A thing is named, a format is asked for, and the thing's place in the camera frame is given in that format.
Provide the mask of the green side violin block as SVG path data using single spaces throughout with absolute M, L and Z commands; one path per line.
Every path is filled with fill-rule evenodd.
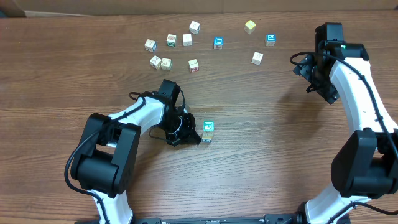
M 214 121 L 204 121 L 203 122 L 203 131 L 204 132 L 213 132 L 215 128 Z

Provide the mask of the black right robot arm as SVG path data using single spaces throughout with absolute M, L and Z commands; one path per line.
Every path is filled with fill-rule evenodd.
M 294 73 L 329 104 L 341 100 L 349 138 L 331 163 L 331 183 L 302 204 L 288 223 L 350 223 L 349 211 L 397 192 L 397 123 L 389 116 L 371 76 L 363 44 L 349 44 L 340 23 L 315 29 L 315 50 L 303 52 Z

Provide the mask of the red side L block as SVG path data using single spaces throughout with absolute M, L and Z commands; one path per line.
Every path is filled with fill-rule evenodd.
M 214 136 L 214 132 L 212 132 L 212 131 L 204 131 L 202 134 L 202 138 L 205 138 L 205 139 L 213 139 L 213 136 Z

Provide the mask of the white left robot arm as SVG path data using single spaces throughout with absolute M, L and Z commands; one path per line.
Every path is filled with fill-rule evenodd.
M 87 119 L 80 142 L 65 165 L 64 178 L 70 189 L 93 198 L 98 223 L 135 221 L 126 190 L 142 134 L 160 128 L 168 145 L 201 143 L 186 104 L 175 105 L 181 95 L 175 82 L 163 80 L 157 91 L 130 92 L 135 103 L 125 110 L 108 116 L 93 113 Z

